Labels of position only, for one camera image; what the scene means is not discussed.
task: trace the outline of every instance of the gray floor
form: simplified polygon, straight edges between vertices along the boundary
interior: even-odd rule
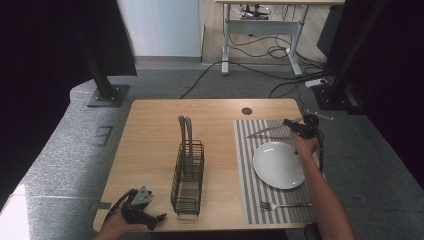
[[[10,196],[0,217],[1,239],[90,239],[92,222],[125,121],[135,99],[178,99],[207,65],[141,61],[137,77],[110,77],[130,90],[120,108],[87,108],[96,86],[88,81],[70,93],[71,104],[46,147]],[[258,67],[292,76],[289,67]],[[212,67],[187,98],[267,98],[283,80],[230,66],[222,76]],[[275,96],[293,85],[279,88]],[[303,84],[289,93],[302,108],[334,117],[321,119],[325,174],[342,199],[358,239],[422,239],[424,193],[366,116],[320,111]],[[109,138],[104,127],[111,127]],[[301,230],[288,230],[303,239]],[[150,238],[132,234],[127,238]]]

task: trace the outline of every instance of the small black circle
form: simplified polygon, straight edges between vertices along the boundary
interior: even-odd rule
[[[243,108],[242,110],[241,110],[241,112],[244,114],[244,115],[251,115],[252,114],[252,109],[251,108]]]

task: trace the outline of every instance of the white desk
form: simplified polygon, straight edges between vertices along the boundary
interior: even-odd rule
[[[291,47],[286,49],[287,56],[296,75],[302,75],[297,62],[296,48],[302,33],[309,5],[343,5],[345,0],[215,0],[216,3],[225,4],[224,21],[224,47],[222,53],[222,74],[228,74],[229,48],[228,39],[234,34],[257,34],[257,35],[291,35]],[[269,20],[231,20],[231,4],[266,4],[266,5],[305,5],[298,22],[294,21],[269,21]]]

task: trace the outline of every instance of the white plate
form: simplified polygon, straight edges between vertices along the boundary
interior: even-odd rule
[[[304,180],[302,166],[295,149],[282,142],[268,142],[256,149],[253,167],[268,185],[280,189],[299,186]]]

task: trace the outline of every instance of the cutlery holder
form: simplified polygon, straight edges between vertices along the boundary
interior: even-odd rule
[[[187,162],[189,144],[185,148],[180,144],[174,171],[171,191],[171,204],[174,212],[179,214],[200,213],[202,181],[204,169],[204,146],[201,141],[193,140],[193,164]]]

